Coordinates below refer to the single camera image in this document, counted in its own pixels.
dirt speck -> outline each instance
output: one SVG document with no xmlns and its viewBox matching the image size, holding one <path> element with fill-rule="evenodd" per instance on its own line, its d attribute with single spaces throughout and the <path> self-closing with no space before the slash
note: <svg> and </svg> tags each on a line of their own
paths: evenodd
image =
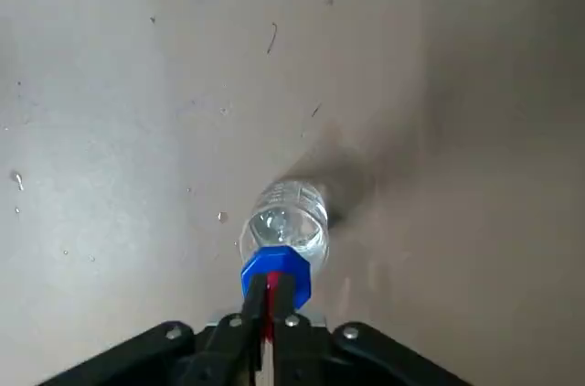
<svg viewBox="0 0 585 386">
<path fill-rule="evenodd" d="M 18 190 L 20 191 L 25 190 L 25 186 L 22 181 L 22 175 L 18 171 L 12 170 L 10 172 L 10 178 L 12 179 L 13 182 L 16 182 L 18 184 Z"/>
<path fill-rule="evenodd" d="M 266 49 L 266 53 L 270 54 L 272 52 L 272 47 L 274 46 L 274 40 L 276 39 L 276 34 L 278 33 L 278 25 L 276 25 L 274 22 L 272 22 L 272 40 L 271 40 L 271 44 L 268 45 L 268 49 Z"/>
<path fill-rule="evenodd" d="M 317 112 L 319 112 L 319 109 L 321 108 L 323 104 L 320 102 L 319 105 L 317 105 L 314 110 L 313 113 L 311 113 L 311 117 L 314 118 L 314 116 L 317 114 Z"/>
</svg>

water droplet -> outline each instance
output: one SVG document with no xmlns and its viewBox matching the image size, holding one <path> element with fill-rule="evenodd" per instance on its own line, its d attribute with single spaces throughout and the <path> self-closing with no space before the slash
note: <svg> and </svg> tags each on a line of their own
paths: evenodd
<svg viewBox="0 0 585 386">
<path fill-rule="evenodd" d="M 22 175 L 18 171 L 13 171 L 10 173 L 10 177 L 18 184 L 18 189 L 21 191 L 25 190 L 25 187 L 22 184 Z"/>
</svg>

screw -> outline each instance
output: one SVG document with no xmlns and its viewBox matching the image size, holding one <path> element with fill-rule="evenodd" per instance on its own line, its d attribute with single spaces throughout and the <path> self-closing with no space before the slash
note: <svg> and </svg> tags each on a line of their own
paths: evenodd
<svg viewBox="0 0 585 386">
<path fill-rule="evenodd" d="M 235 316 L 230 319 L 229 326 L 230 327 L 239 327 L 241 325 L 241 318 L 239 316 Z"/>
<path fill-rule="evenodd" d="M 183 334 L 183 331 L 181 331 L 181 328 L 179 328 L 177 325 L 175 325 L 174 327 L 172 327 L 171 329 L 169 329 L 166 332 L 165 336 L 169 340 L 175 340 L 176 338 L 180 338 L 182 334 Z"/>
<path fill-rule="evenodd" d="M 344 328 L 344 337 L 348 338 L 349 340 L 354 340 L 357 338 L 357 336 L 359 336 L 359 331 L 357 331 L 357 328 L 353 328 L 353 327 L 345 327 Z"/>
<path fill-rule="evenodd" d="M 284 325 L 287 327 L 296 327 L 299 325 L 299 318 L 295 315 L 290 315 L 286 319 L 284 319 Z"/>
</svg>

gray surface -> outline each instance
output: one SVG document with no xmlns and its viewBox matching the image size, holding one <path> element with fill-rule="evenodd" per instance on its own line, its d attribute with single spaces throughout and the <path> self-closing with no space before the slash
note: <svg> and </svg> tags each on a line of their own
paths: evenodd
<svg viewBox="0 0 585 386">
<path fill-rule="evenodd" d="M 581 383 L 581 5 L 0 0 L 0 383 L 237 304 L 255 196 L 323 141 L 376 180 L 315 290 L 332 325 Z"/>
</svg>

water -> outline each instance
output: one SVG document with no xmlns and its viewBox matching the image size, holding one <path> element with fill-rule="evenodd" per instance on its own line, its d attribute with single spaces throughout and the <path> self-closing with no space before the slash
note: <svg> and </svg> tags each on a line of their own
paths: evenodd
<svg viewBox="0 0 585 386">
<path fill-rule="evenodd" d="M 247 260 L 258 247 L 280 245 L 293 247 L 311 264 L 312 273 L 319 271 L 327 257 L 323 196 L 307 182 L 276 182 L 260 195 L 242 236 L 242 258 Z"/>
</svg>

